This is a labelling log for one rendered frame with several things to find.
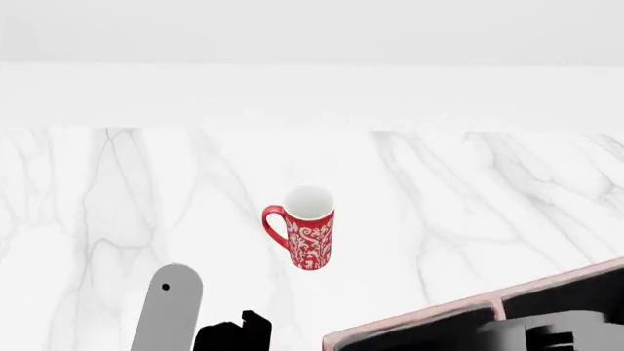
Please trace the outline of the red white patterned mug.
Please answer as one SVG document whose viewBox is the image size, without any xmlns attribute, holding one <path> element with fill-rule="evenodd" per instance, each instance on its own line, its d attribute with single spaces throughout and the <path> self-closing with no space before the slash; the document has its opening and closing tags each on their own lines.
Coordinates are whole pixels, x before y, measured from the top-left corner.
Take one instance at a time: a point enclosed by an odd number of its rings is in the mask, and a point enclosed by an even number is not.
<svg viewBox="0 0 624 351">
<path fill-rule="evenodd" d="M 316 271 L 331 259 L 334 214 L 334 198 L 327 189 L 302 185 L 289 192 L 281 206 L 266 207 L 261 213 L 261 223 L 265 232 L 288 251 L 293 265 L 304 271 Z M 285 223 L 285 236 L 268 223 L 270 215 L 278 215 Z"/>
</svg>

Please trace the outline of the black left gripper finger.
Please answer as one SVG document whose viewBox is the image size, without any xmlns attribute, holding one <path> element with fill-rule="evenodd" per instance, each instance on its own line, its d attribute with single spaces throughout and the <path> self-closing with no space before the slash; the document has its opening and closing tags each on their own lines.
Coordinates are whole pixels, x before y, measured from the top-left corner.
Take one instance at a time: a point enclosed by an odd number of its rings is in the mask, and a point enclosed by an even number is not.
<svg viewBox="0 0 624 351">
<path fill-rule="evenodd" d="M 272 333 L 271 322 L 252 310 L 242 312 L 242 319 L 244 321 L 242 330 L 245 351 L 269 351 Z"/>
</svg>

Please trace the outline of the pink caddy with black compartments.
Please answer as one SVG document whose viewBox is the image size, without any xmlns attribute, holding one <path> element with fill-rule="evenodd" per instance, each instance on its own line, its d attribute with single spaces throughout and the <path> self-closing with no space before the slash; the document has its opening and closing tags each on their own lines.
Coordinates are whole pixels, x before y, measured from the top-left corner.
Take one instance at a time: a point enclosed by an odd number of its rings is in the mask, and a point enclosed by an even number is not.
<svg viewBox="0 0 624 351">
<path fill-rule="evenodd" d="M 333 332 L 322 351 L 409 351 L 491 321 L 566 311 L 624 324 L 624 257 Z"/>
</svg>

